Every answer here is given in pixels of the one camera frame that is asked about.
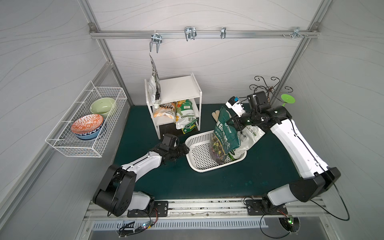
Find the black white fertilizer bag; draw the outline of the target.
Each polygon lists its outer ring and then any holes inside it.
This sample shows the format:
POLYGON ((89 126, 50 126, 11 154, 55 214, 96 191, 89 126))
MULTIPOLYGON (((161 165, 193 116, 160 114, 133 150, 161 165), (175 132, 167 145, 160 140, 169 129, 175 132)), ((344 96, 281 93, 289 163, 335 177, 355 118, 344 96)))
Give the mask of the black white fertilizer bag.
POLYGON ((150 102, 154 106, 155 109, 158 109, 161 103, 161 86, 158 71, 155 65, 155 61, 151 55, 151 65, 152 65, 152 75, 150 81, 148 83, 148 93, 150 97, 150 102))

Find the dark green soil bag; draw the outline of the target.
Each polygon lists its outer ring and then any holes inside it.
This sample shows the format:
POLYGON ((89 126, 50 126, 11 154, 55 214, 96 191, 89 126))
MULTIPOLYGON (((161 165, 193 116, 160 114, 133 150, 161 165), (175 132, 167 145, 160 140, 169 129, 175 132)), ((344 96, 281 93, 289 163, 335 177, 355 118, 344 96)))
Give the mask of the dark green soil bag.
POLYGON ((227 124, 230 119, 231 115, 222 106, 217 114, 216 126, 209 144, 210 156, 219 165, 224 164, 228 154, 241 145, 238 131, 227 124))

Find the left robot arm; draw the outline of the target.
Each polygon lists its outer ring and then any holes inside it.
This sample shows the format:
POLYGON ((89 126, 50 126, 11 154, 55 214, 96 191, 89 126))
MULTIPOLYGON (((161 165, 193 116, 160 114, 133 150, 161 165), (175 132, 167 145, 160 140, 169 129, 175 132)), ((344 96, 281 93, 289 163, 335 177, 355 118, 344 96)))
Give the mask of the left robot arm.
POLYGON ((143 157, 122 166, 109 166, 93 195, 92 202, 106 210, 108 215, 116 217, 125 211, 143 211, 152 215, 155 208, 154 197, 135 192, 136 182, 161 165, 186 156, 189 151, 189 147, 185 143, 181 144, 177 136, 165 134, 162 142, 143 157))

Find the white green shelf bag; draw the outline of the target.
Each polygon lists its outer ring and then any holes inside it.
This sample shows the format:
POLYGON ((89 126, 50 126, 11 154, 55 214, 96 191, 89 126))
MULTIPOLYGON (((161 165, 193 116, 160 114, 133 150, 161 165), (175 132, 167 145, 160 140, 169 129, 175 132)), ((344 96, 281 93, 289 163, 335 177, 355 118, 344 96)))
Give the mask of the white green shelf bag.
POLYGON ((193 103, 190 100, 178 101, 175 120, 176 129, 182 130, 194 124, 196 120, 193 103))

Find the white perforated plastic basket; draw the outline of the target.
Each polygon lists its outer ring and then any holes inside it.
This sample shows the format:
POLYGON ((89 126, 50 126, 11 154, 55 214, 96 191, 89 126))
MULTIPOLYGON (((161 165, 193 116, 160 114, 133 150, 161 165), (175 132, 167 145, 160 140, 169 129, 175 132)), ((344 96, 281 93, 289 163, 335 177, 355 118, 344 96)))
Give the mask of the white perforated plastic basket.
POLYGON ((237 160, 232 160, 230 157, 227 157, 224 161, 224 164, 217 164, 211 157, 209 152, 210 139, 214 131, 208 131, 200 134, 193 135, 188 137, 185 141, 185 144, 190 149, 187 154, 187 160, 190 167, 199 173, 204 173, 208 171, 213 171, 219 168, 223 168, 244 160, 247 156, 247 152, 241 155, 237 160))

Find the white green fertilizer bag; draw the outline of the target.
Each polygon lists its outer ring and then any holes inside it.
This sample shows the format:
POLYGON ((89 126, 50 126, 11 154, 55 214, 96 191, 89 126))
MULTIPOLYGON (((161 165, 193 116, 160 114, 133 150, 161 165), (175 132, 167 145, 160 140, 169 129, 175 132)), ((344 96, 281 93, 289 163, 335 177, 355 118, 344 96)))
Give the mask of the white green fertilizer bag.
POLYGON ((232 160, 238 160, 245 156, 255 143, 257 143, 265 132, 257 126, 247 126, 242 131, 238 132, 240 146, 229 153, 232 160))

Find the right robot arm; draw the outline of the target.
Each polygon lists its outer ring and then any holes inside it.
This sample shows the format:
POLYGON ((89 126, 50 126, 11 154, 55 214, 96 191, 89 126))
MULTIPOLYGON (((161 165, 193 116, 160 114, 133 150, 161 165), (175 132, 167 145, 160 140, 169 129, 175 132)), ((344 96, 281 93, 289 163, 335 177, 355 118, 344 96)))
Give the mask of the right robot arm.
POLYGON ((265 211, 300 201, 308 202, 328 191, 341 177, 338 168, 330 168, 302 136, 292 115, 284 106, 272 107, 265 92, 247 96, 250 110, 244 110, 239 98, 231 97, 226 106, 235 112, 227 123, 237 131, 257 126, 265 133, 273 133, 289 153, 299 175, 298 181, 274 189, 262 198, 265 211))

